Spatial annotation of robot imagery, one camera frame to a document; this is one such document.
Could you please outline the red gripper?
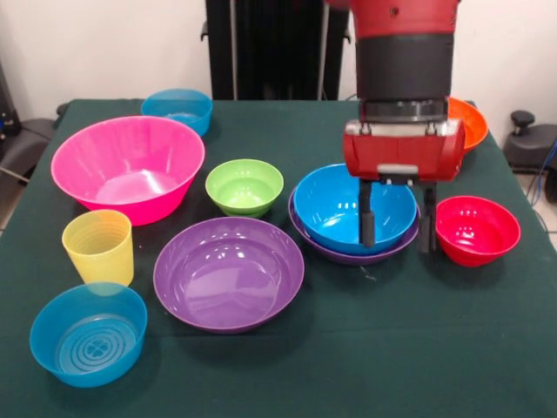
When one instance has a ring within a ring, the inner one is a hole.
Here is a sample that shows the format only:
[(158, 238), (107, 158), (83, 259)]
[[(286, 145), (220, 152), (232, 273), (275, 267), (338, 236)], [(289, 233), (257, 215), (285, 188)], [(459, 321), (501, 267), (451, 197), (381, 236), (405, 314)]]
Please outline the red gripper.
[(372, 182), (422, 186), (424, 210), (419, 227), (419, 250), (436, 249), (437, 185), (451, 181), (460, 171), (466, 134), (459, 120), (417, 124), (346, 123), (343, 153), (346, 167), (359, 182), (359, 242), (375, 244), (375, 221), (371, 208)]

